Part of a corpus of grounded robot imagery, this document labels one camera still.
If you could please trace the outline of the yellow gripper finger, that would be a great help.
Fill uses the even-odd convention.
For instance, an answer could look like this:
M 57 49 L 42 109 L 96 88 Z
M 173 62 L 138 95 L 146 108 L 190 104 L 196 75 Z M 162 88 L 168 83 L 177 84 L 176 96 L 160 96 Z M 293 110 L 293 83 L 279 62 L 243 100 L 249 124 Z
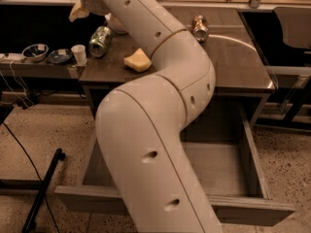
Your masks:
M 69 15 L 69 20 L 74 22 L 78 18 L 85 18 L 89 16 L 89 11 L 82 5 L 80 1 L 77 1 L 72 7 Z

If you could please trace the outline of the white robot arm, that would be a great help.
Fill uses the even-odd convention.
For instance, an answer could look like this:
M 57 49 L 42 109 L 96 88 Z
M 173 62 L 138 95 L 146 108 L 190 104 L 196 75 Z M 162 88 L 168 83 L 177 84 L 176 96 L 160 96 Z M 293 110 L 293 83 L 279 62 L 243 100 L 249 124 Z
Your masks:
M 111 13 L 155 72 L 112 90 L 95 117 L 108 170 L 140 232 L 223 233 L 180 133 L 207 107 L 215 69 L 187 28 L 156 0 L 82 0 Z

